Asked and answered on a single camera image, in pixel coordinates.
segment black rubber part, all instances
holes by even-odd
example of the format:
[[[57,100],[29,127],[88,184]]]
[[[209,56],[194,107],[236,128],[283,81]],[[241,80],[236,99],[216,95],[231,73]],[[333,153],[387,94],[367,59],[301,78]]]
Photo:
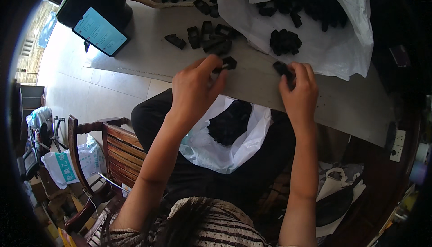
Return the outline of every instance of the black rubber part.
[[[170,34],[170,35],[166,35],[165,39],[175,45],[176,47],[180,48],[181,50],[183,50],[183,48],[186,46],[186,42],[184,39],[180,39],[179,37],[177,37],[176,34]]]

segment chair backrest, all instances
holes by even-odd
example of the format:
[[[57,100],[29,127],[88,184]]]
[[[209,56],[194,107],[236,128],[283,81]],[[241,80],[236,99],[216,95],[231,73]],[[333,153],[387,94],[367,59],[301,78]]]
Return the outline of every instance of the chair backrest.
[[[127,121],[126,118],[109,118],[78,125],[78,120],[69,115],[68,139],[72,164],[79,181],[91,196],[95,196],[95,192],[87,182],[79,162],[77,135],[101,131],[108,178],[120,186],[125,184],[132,188],[146,153],[135,134],[120,128]]]
[[[138,138],[130,131],[105,122],[102,140],[108,177],[120,186],[125,184],[132,188],[146,157]]]

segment smartphone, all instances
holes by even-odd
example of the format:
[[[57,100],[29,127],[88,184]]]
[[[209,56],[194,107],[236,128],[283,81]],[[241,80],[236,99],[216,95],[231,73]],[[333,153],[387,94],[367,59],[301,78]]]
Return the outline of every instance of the smartphone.
[[[115,56],[129,38],[90,7],[72,31],[109,57]]]

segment power socket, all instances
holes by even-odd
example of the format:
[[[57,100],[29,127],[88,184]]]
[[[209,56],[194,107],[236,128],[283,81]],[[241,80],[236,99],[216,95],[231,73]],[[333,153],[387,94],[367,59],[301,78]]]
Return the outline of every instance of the power socket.
[[[403,143],[405,142],[405,133],[406,131],[403,130],[396,131],[396,137],[394,139],[395,145],[403,147]]]
[[[399,162],[401,160],[401,155],[402,155],[402,146],[393,145],[393,149],[390,153],[390,160]]]

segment white tote bag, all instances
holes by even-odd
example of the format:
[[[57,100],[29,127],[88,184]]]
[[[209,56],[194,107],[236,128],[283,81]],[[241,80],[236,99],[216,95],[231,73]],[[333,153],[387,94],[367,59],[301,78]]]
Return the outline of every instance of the white tote bag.
[[[332,178],[330,176],[330,173],[332,173],[332,172],[340,173],[341,179],[337,180],[337,179]],[[326,173],[326,180],[324,182],[323,187],[321,188],[320,193],[318,194],[317,201],[320,201],[324,197],[327,197],[327,196],[329,196],[329,195],[331,195],[331,194],[333,194],[339,190],[342,190],[344,187],[352,185],[358,176],[360,176],[359,173],[355,174],[353,181],[347,182],[348,177],[345,175],[345,172],[343,172],[342,168],[332,168],[332,169],[328,170]],[[359,198],[359,196],[362,194],[362,192],[365,190],[365,188],[366,188],[366,185],[363,184],[363,179],[362,179],[354,187],[354,190],[353,190],[354,196],[353,196],[353,201],[351,202],[351,204],[353,204],[354,201],[356,201],[357,198]],[[338,228],[342,219],[345,217],[345,214],[342,217],[340,217],[339,219],[337,219],[336,221],[332,222],[331,224],[317,227],[316,228],[317,238],[333,234],[333,232],[335,232],[336,228]]]
[[[183,138],[179,151],[193,164],[221,174],[230,174],[249,160],[260,148],[271,121],[269,108],[252,104],[247,130],[235,142],[226,147],[210,136],[207,126],[235,99],[219,95],[207,112]]]

